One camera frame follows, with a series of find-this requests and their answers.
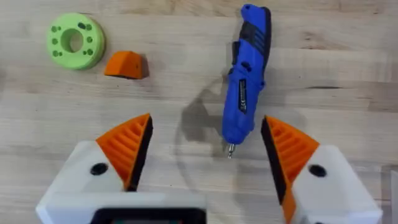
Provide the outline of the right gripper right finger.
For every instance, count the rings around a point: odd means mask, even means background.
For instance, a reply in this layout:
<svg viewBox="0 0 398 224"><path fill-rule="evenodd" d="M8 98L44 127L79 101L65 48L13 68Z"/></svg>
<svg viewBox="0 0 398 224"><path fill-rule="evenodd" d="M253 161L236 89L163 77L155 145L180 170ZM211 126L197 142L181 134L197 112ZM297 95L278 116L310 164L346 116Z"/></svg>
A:
<svg viewBox="0 0 398 224"><path fill-rule="evenodd" d="M345 156L265 116L261 135L286 223L378 223L382 210Z"/></svg>

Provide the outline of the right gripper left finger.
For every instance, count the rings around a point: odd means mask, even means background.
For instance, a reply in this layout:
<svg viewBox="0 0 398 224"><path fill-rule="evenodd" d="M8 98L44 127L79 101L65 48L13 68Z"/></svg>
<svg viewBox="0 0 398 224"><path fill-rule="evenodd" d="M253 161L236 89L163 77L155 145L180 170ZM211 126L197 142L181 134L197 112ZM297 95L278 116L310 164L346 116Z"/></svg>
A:
<svg viewBox="0 0 398 224"><path fill-rule="evenodd" d="M80 141L45 195L137 190L153 133L149 113Z"/></svg>

